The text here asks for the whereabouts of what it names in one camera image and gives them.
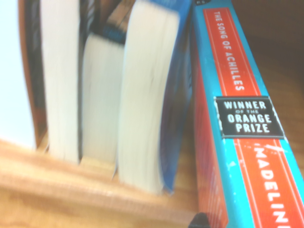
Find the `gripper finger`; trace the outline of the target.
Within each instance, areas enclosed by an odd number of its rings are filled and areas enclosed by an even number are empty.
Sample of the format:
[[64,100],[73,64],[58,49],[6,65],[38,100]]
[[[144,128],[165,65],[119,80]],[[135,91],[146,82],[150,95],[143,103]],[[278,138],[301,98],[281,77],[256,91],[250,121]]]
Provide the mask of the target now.
[[206,213],[197,213],[189,224],[189,228],[211,228]]

